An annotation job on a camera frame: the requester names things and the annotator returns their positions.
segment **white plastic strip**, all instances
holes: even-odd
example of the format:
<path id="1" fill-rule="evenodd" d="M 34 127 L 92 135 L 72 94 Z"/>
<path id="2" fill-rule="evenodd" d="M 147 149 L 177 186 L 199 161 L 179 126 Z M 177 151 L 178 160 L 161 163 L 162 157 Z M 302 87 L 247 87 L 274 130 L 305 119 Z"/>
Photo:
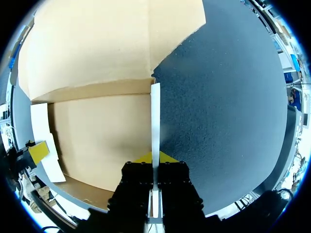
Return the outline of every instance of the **white plastic strip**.
<path id="1" fill-rule="evenodd" d="M 154 186 L 152 195 L 153 217 L 159 216 L 159 189 L 157 187 L 157 170 L 160 160 L 160 84 L 151 85 L 151 139 L 152 167 L 154 170 Z"/>
<path id="2" fill-rule="evenodd" d="M 53 135 L 50 133 L 48 104 L 36 104 L 30 106 L 31 124 L 36 143 L 46 141 L 49 154 L 41 160 L 45 173 L 51 182 L 65 182 L 66 178 L 59 166 L 58 155 Z"/>

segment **white paper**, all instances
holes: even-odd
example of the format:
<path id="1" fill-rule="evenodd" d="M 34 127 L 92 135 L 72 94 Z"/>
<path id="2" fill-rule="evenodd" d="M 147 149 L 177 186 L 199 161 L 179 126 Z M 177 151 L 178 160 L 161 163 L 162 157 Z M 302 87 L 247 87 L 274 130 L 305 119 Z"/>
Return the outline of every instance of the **white paper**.
<path id="1" fill-rule="evenodd" d="M 40 140 L 41 138 L 45 137 L 47 134 L 50 133 L 48 104 L 41 103 L 31 105 L 30 112 L 35 141 Z"/>
<path id="2" fill-rule="evenodd" d="M 51 182 L 65 182 L 65 176 L 58 163 L 58 154 L 54 137 L 53 134 L 50 133 L 48 104 L 31 105 L 30 112 L 35 143 L 37 144 L 45 141 L 50 152 L 41 160 L 43 168 Z"/>

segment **dark gray felt surface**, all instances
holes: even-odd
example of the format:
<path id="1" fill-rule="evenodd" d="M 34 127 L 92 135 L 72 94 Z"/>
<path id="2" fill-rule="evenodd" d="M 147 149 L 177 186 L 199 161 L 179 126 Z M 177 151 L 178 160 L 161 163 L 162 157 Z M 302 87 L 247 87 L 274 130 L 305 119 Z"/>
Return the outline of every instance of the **dark gray felt surface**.
<path id="1" fill-rule="evenodd" d="M 259 19 L 239 0 L 203 2 L 206 25 L 154 76 L 161 83 L 161 150 L 187 162 L 208 214 L 271 173 L 287 99 L 281 63 Z"/>

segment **cable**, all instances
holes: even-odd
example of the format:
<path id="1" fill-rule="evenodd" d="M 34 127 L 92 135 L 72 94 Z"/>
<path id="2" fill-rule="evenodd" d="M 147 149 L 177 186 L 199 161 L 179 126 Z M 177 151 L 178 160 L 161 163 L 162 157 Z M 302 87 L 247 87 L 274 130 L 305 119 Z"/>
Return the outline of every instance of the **cable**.
<path id="1" fill-rule="evenodd" d="M 150 231 L 150 229 L 152 228 L 152 225 L 153 225 L 153 223 L 151 224 L 151 226 L 150 226 L 150 228 L 149 228 L 149 231 Z M 148 231 L 148 233 L 149 233 L 149 231 Z"/>
<path id="2" fill-rule="evenodd" d="M 311 85 L 311 83 L 287 83 L 286 85 Z"/>
<path id="3" fill-rule="evenodd" d="M 290 195 L 290 197 L 291 197 L 290 200 L 292 200 L 294 198 L 293 193 L 289 189 L 287 189 L 287 188 L 282 188 L 282 189 L 278 190 L 277 193 L 280 193 L 280 192 L 283 192 L 283 191 L 287 192 Z"/>
<path id="4" fill-rule="evenodd" d="M 50 228 L 57 228 L 57 229 L 59 229 L 59 227 L 56 227 L 56 226 L 47 226 L 47 227 L 43 227 L 42 231 L 44 232 L 46 229 L 50 229 Z"/>

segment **cardboard box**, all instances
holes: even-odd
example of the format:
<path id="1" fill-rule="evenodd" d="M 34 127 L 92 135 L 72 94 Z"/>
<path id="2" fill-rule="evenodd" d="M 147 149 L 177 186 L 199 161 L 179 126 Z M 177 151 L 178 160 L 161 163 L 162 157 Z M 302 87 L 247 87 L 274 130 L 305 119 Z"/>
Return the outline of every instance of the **cardboard box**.
<path id="1" fill-rule="evenodd" d="M 41 6 L 20 51 L 19 85 L 34 104 L 49 103 L 39 137 L 53 135 L 60 188 L 106 209 L 124 163 L 151 151 L 153 70 L 204 24 L 201 0 Z"/>

